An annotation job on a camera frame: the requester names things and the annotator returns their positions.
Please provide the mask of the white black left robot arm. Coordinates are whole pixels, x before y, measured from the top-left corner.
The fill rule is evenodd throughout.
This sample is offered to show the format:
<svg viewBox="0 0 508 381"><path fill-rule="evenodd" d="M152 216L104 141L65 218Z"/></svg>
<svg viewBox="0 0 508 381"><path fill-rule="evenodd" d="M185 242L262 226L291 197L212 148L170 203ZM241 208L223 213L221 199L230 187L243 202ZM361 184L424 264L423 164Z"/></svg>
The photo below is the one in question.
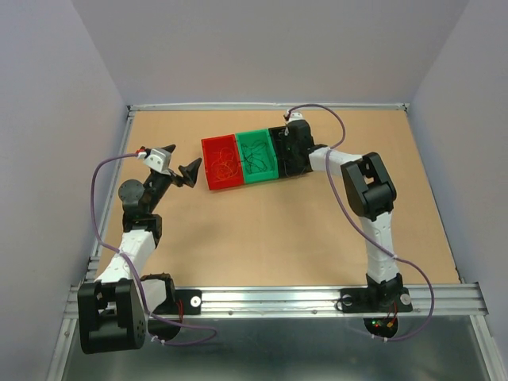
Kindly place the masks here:
<svg viewBox="0 0 508 381"><path fill-rule="evenodd" d="M140 276L149 257L157 249L163 234L162 217L155 209L172 187L194 187L201 159L197 158L177 171L169 164L175 146L140 147L119 160L134 158L149 169L141 182L128 179L118 188L122 204L122 235L118 247L97 242L113 252L106 269L94 281L78 290L79 338L86 354L139 349L150 333L150 319L157 310L176 314L167 328L155 326L155 339L168 343L183 324L185 302L178 297L169 274Z"/></svg>

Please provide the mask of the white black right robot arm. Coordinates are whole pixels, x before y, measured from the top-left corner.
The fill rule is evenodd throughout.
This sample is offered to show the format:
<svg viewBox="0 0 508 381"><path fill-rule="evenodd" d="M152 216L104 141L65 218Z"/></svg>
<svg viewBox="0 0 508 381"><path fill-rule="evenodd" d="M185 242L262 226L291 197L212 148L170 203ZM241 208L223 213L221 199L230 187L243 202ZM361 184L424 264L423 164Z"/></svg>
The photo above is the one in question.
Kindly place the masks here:
<svg viewBox="0 0 508 381"><path fill-rule="evenodd" d="M323 171L330 179L341 178L349 208L360 220L368 259L367 286L340 289L338 308L345 313L381 313L400 306L399 297L406 290L391 233L397 192L380 155L353 155L315 144L305 120L287 123L272 137L287 176Z"/></svg>

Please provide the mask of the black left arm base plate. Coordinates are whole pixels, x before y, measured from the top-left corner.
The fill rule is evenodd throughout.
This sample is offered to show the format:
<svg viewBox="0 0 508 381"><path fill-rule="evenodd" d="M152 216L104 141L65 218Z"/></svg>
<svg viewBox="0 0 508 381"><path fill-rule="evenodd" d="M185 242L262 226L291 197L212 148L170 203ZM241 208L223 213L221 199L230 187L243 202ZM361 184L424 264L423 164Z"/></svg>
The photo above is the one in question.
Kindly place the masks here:
<svg viewBox="0 0 508 381"><path fill-rule="evenodd" d="M176 289L168 291L166 299L155 308L158 315L197 316L202 312L202 291L199 289Z"/></svg>

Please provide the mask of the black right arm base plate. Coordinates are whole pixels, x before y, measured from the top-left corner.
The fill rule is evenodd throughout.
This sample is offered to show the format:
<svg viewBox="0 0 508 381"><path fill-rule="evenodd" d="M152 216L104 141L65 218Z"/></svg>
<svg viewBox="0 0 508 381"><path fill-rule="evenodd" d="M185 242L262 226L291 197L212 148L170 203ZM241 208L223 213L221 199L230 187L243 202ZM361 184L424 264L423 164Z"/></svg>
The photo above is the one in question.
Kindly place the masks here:
<svg viewBox="0 0 508 381"><path fill-rule="evenodd" d="M412 312L414 308L411 301L407 303L402 301L404 294L409 294L409 290L405 287L388 294L370 287L342 288L336 301L336 309L346 314L377 314L394 310L402 313Z"/></svg>

